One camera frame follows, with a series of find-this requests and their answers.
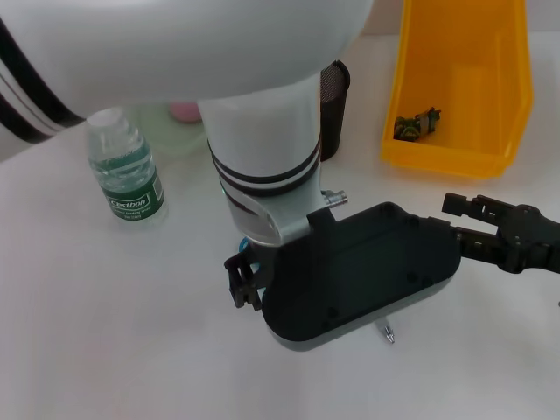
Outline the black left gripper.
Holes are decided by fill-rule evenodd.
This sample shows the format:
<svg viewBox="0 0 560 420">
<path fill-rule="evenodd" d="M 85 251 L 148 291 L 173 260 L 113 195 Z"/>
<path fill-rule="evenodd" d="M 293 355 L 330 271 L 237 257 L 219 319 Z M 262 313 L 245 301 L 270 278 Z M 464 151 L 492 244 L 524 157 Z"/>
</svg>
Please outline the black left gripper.
<svg viewBox="0 0 560 420">
<path fill-rule="evenodd" d="M 263 294 L 274 276 L 276 247 L 251 246 L 253 260 L 246 252 L 239 252 L 224 262 L 228 274 L 229 292 L 237 309 L 251 305 L 262 308 Z"/>
</svg>

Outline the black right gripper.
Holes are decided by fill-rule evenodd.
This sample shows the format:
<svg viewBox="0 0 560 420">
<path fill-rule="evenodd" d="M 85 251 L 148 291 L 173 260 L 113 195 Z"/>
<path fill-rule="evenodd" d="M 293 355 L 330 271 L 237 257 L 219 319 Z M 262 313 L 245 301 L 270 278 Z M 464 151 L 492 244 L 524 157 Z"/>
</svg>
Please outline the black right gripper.
<svg viewBox="0 0 560 420">
<path fill-rule="evenodd" d="M 526 269 L 559 273 L 559 223 L 544 217 L 538 208 L 513 206 L 482 195 L 469 200 L 448 192 L 442 212 L 498 225 L 500 239 L 495 234 L 454 227 L 452 234 L 462 257 L 499 266 L 511 274 Z"/>
</svg>

